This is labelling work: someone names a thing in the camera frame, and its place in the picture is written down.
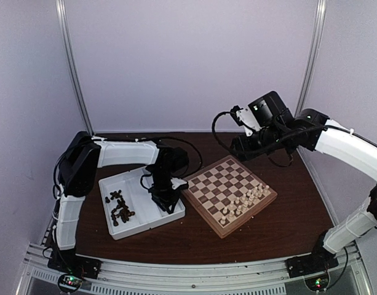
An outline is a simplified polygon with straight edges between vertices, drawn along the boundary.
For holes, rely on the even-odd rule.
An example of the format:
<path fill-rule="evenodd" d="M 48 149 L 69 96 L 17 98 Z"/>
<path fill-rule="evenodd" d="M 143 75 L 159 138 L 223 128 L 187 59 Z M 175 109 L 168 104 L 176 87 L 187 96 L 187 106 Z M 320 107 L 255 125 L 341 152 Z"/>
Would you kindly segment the white plastic compartment tray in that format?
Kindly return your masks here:
<path fill-rule="evenodd" d="M 151 199 L 151 194 L 146 190 L 153 184 L 153 179 L 142 175 L 148 172 L 145 168 L 137 168 L 99 180 L 98 185 L 105 211 L 108 231 L 113 239 L 119 240 L 164 224 L 176 221 L 185 216 L 185 206 L 180 200 L 173 213 L 162 211 Z M 112 218 L 112 210 L 117 207 L 117 201 L 111 198 L 112 192 L 121 191 L 122 198 L 130 211 L 135 214 L 127 222 L 121 218 Z"/>

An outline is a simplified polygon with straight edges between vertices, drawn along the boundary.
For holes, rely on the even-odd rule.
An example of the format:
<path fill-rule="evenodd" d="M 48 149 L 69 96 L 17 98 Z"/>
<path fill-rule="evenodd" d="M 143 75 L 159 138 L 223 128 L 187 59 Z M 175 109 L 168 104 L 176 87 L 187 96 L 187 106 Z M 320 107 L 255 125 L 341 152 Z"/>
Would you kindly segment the light chess pawn piece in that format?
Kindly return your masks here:
<path fill-rule="evenodd" d="M 268 185 L 265 185 L 264 189 L 263 189 L 263 195 L 268 195 L 270 193 L 269 191 L 269 186 Z"/>

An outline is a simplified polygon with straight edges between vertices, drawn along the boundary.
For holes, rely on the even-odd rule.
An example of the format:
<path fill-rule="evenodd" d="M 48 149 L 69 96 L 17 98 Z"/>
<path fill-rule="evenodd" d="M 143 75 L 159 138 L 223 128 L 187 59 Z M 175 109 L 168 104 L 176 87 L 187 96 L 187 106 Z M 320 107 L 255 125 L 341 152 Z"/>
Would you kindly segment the wooden chess board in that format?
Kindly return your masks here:
<path fill-rule="evenodd" d="M 239 205 L 243 205 L 241 197 L 249 191 L 258 189 L 259 183 L 264 183 L 257 175 L 232 156 L 224 157 L 211 165 L 185 178 L 189 187 L 183 191 L 185 199 L 203 217 L 219 238 L 225 238 L 233 233 L 249 219 L 270 205 L 277 197 L 277 192 L 269 187 L 270 193 L 262 195 L 248 209 L 232 220 L 228 219 L 229 204 L 240 198 L 240 204 L 235 205 L 234 213 Z M 223 208 L 228 207 L 228 213 L 223 214 Z M 226 224 L 221 225 L 220 219 L 226 217 Z"/>

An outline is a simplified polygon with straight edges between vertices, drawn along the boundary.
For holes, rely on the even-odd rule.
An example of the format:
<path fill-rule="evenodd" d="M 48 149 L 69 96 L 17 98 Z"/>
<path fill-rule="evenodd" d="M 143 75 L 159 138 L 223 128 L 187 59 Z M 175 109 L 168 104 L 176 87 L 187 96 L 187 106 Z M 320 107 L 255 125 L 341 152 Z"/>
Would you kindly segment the light chess queen piece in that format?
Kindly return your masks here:
<path fill-rule="evenodd" d="M 242 206 L 239 205 L 239 206 L 237 207 L 237 209 L 236 209 L 236 212 L 235 212 L 236 216 L 240 215 L 241 212 L 242 212 Z"/>

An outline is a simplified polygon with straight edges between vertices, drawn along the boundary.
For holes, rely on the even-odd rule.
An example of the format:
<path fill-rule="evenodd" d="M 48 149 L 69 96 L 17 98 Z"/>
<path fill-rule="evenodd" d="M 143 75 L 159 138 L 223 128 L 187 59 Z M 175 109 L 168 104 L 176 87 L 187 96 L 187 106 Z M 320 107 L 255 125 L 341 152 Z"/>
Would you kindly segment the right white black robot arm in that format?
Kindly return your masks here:
<path fill-rule="evenodd" d="M 303 147 L 334 157 L 375 181 L 363 204 L 319 238 L 319 244 L 307 257 L 310 270 L 320 271 L 330 262 L 330 256 L 377 227 L 377 144 L 314 109 L 293 116 L 275 91 L 245 108 L 234 106 L 231 117 L 245 130 L 231 143 L 232 154 L 240 160 L 269 155 L 278 149 L 291 153 Z"/>

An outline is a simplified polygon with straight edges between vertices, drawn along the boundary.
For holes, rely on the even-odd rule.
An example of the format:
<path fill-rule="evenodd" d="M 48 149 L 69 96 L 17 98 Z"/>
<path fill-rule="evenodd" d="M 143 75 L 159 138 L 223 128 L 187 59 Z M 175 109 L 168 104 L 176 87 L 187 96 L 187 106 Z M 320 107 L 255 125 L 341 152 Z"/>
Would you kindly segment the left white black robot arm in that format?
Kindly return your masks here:
<path fill-rule="evenodd" d="M 118 240 L 166 224 L 185 215 L 180 200 L 187 181 L 175 172 L 189 165 L 188 153 L 171 147 L 161 138 L 112 140 L 76 134 L 59 158 L 54 171 L 57 193 L 57 225 L 55 243 L 60 250 L 56 263 L 67 273 L 77 271 L 79 258 L 71 250 L 76 246 L 76 229 L 82 204 L 92 191 L 99 168 L 113 165 L 138 165 L 137 169 L 99 182 L 101 194 L 115 187 L 122 194 L 119 202 L 131 207 L 131 214 L 113 212 L 105 205 L 112 238 Z"/>

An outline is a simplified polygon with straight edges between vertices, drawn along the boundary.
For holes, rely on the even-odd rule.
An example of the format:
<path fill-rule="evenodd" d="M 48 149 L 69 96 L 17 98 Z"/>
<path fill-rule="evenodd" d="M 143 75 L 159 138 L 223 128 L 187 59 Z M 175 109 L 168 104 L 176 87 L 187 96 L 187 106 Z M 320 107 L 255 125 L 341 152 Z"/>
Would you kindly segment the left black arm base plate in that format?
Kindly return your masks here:
<path fill-rule="evenodd" d="M 48 268 L 63 273 L 73 274 L 79 278 L 97 279 L 101 268 L 101 261 L 93 258 L 76 256 L 67 266 L 61 259 L 49 259 Z"/>

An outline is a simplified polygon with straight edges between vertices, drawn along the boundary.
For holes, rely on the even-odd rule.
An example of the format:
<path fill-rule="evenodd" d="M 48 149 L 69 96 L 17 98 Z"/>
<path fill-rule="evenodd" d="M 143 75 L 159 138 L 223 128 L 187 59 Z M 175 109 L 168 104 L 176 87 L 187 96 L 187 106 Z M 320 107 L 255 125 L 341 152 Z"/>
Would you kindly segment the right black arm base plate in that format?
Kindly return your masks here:
<path fill-rule="evenodd" d="M 339 265 L 334 257 L 320 258 L 313 254 L 295 256 L 285 261 L 290 278 L 311 275 L 317 272 L 324 272 Z"/>

